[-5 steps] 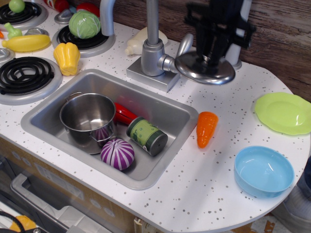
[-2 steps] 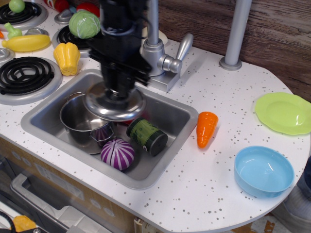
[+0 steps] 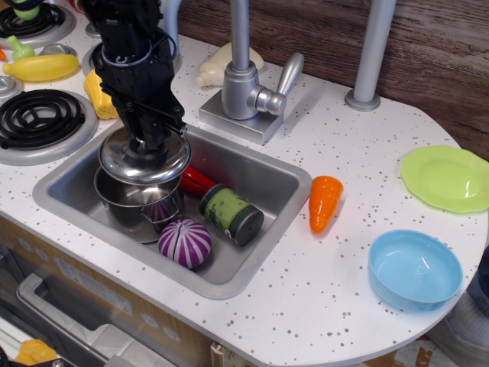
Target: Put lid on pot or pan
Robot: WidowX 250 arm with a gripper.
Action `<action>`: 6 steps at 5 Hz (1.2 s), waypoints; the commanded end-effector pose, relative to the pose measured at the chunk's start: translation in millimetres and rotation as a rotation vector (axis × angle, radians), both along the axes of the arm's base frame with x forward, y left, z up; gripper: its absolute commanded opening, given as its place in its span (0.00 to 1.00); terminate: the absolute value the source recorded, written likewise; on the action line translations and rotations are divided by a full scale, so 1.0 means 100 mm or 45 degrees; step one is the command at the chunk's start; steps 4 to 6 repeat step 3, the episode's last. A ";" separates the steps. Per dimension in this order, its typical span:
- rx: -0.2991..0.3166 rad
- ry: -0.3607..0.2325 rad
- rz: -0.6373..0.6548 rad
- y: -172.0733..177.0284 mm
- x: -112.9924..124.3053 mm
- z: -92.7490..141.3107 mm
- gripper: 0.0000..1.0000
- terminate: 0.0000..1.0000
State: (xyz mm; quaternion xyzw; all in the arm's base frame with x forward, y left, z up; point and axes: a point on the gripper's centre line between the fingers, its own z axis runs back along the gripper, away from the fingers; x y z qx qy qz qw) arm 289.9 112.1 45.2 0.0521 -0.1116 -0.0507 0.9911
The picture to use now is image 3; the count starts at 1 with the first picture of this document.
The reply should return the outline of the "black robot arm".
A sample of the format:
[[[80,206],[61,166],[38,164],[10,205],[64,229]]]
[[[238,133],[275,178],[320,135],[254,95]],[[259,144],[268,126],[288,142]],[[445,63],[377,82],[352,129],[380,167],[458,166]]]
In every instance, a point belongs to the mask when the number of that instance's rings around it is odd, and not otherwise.
[[[174,41],[158,25],[159,1],[83,1],[102,48],[93,62],[119,118],[150,151],[182,132],[184,108],[171,90]]]

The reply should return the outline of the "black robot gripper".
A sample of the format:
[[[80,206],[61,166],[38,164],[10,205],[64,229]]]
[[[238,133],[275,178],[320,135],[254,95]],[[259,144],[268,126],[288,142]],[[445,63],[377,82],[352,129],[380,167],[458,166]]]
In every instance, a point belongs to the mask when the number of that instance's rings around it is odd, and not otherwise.
[[[168,37],[161,38],[151,45],[144,59],[131,64],[109,63],[102,47],[95,63],[95,71],[102,78],[102,91],[112,97],[118,117],[133,138],[142,138],[143,133],[150,151],[164,144],[169,130],[180,134],[186,131],[184,108],[171,89],[172,43]]]

